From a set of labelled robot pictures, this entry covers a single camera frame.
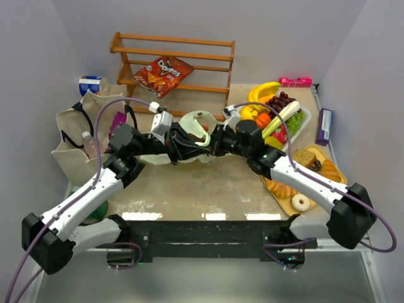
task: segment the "table surface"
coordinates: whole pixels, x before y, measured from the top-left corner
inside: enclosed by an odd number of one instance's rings
[[[255,86],[232,85],[229,105],[245,102]],[[318,109],[310,88],[281,89],[312,114],[292,149],[314,145]],[[224,97],[218,93],[173,91],[170,94],[160,102],[169,109],[208,110],[219,114],[224,105]],[[136,90],[134,97],[155,100],[144,89]],[[153,116],[137,114],[136,117],[139,130],[149,132]],[[319,147],[330,155],[328,147]],[[288,218],[260,177],[251,171],[245,159],[237,156],[178,166],[148,164],[130,186],[109,199],[108,214],[113,213],[126,220],[206,220],[205,214],[213,213],[224,213],[227,220],[246,220],[246,214],[268,214],[267,219],[272,220]]]

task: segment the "donut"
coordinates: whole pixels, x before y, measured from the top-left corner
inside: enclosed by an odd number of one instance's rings
[[[292,198],[292,206],[295,210],[306,211],[310,208],[310,200],[303,194],[295,194]]]

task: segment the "plastic bottle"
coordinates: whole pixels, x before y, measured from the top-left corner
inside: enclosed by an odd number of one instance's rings
[[[82,134],[82,136],[84,139],[84,149],[86,150],[88,157],[90,159],[96,158],[97,149],[95,147],[95,141],[94,141],[93,136],[88,131],[85,131]],[[100,151],[101,151],[101,155],[102,155],[105,151],[105,147],[101,144],[101,142],[98,142],[98,143],[99,143]]]

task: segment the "bottle cap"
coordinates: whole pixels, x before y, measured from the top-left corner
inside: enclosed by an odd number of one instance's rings
[[[83,139],[86,138],[87,136],[91,136],[91,134],[88,131],[85,131],[83,134],[81,134],[83,136]]]

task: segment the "grapes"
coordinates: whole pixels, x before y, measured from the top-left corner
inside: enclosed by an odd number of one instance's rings
[[[269,99],[269,101],[267,101],[266,104],[268,104],[269,106],[271,106],[274,110],[276,110],[277,113],[281,112],[282,109],[284,109],[288,104],[290,104],[291,102],[295,101],[296,99],[294,98],[289,98],[288,94],[285,92],[280,92],[279,97],[277,96],[273,96],[271,99]],[[271,119],[275,118],[276,115],[272,112],[270,112],[270,117]],[[304,119],[305,116],[300,116],[300,120],[298,120],[297,116],[295,117],[295,120],[297,122],[296,125],[296,130],[295,133],[300,129],[300,121]]]
[[[300,123],[305,118],[306,114],[301,110],[294,114],[291,118],[287,119],[286,125],[289,129],[290,135],[294,136],[300,129]]]

